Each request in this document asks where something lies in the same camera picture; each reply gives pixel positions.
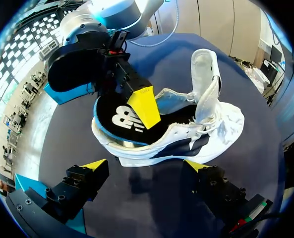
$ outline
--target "shoe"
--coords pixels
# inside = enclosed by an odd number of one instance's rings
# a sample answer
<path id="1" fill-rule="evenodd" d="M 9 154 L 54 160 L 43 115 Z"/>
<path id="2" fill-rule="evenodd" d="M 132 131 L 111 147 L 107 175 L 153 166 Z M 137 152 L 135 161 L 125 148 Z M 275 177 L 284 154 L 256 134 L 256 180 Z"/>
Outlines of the shoe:
<path id="1" fill-rule="evenodd" d="M 192 92 L 163 89 L 155 98 L 161 121 L 147 130 L 120 94 L 99 97 L 92 131 L 122 166 L 150 166 L 166 159 L 200 164 L 226 151 L 240 136 L 240 109 L 218 101 L 221 77 L 215 52 L 196 50 L 191 58 Z"/>

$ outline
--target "table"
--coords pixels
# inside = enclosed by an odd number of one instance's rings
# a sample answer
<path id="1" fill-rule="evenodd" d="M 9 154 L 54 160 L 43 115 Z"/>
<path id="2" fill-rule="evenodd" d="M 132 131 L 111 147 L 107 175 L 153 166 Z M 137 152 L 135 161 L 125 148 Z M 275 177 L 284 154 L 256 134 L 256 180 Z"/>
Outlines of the table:
<path id="1" fill-rule="evenodd" d="M 17 133 L 15 133 L 14 131 L 11 131 L 9 135 L 8 146 L 10 145 L 13 148 L 17 148 L 18 137 L 19 135 Z"/>
<path id="2" fill-rule="evenodd" d="M 140 38 L 153 44 L 167 35 Z M 128 43 L 129 62 L 154 85 L 188 93 L 191 55 L 214 50 L 222 77 L 220 101 L 241 108 L 245 125 L 240 138 L 209 162 L 226 170 L 228 179 L 245 187 L 247 198 L 259 193 L 280 208 L 284 191 L 284 157 L 280 134 L 265 100 L 245 73 L 227 55 L 195 34 L 173 34 L 160 46 L 142 48 Z M 125 168 L 96 140 L 91 131 L 95 96 L 86 95 L 57 106 L 44 141 L 39 180 L 54 186 L 74 164 L 106 158 L 110 177 L 93 202 L 84 206 L 88 235 L 97 238 L 217 237 L 223 223 L 205 203 L 186 192 L 181 160 L 150 167 Z"/>

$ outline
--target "electronic equipment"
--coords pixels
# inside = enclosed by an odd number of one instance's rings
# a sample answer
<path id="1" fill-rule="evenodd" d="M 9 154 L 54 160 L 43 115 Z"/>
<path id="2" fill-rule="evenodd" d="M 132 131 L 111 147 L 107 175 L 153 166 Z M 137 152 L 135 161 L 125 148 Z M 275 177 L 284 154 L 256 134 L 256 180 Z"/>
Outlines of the electronic equipment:
<path id="1" fill-rule="evenodd" d="M 274 46 L 271 48 L 270 60 L 275 63 L 281 62 L 282 53 Z"/>

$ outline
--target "floor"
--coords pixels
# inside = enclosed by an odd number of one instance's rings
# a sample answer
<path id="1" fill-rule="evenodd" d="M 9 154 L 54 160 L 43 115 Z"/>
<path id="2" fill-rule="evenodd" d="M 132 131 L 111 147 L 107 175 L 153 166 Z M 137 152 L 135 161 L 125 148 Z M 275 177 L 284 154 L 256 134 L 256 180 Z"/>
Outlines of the floor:
<path id="1" fill-rule="evenodd" d="M 56 107 L 57 103 L 43 90 L 34 99 L 18 141 L 13 174 L 38 180 L 42 147 Z"/>

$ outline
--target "metal bolt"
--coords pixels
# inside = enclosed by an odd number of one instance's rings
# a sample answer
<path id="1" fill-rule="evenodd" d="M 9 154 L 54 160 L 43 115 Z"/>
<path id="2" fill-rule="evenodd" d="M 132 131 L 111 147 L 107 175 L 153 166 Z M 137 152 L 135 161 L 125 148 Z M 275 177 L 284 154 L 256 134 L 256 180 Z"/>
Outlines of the metal bolt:
<path id="1" fill-rule="evenodd" d="M 64 196 L 64 195 L 59 195 L 59 196 L 58 196 L 58 199 L 59 199 L 59 201 L 62 201 L 62 200 L 65 199 L 65 196 Z"/>
<path id="2" fill-rule="evenodd" d="M 30 198 L 27 198 L 27 199 L 26 199 L 26 201 L 25 201 L 25 203 L 26 203 L 27 205 L 30 205 L 30 204 L 31 204 L 31 202 L 32 202 L 32 201 L 31 201 L 31 199 L 30 199 Z"/>
<path id="3" fill-rule="evenodd" d="M 17 211 L 20 212 L 23 209 L 22 205 L 17 206 Z"/>
<path id="4" fill-rule="evenodd" d="M 215 186 L 217 184 L 217 182 L 213 180 L 210 182 L 210 184 L 211 184 L 211 186 Z"/>
<path id="5" fill-rule="evenodd" d="M 231 198 L 228 195 L 226 195 L 225 196 L 225 201 L 230 202 L 231 201 Z"/>

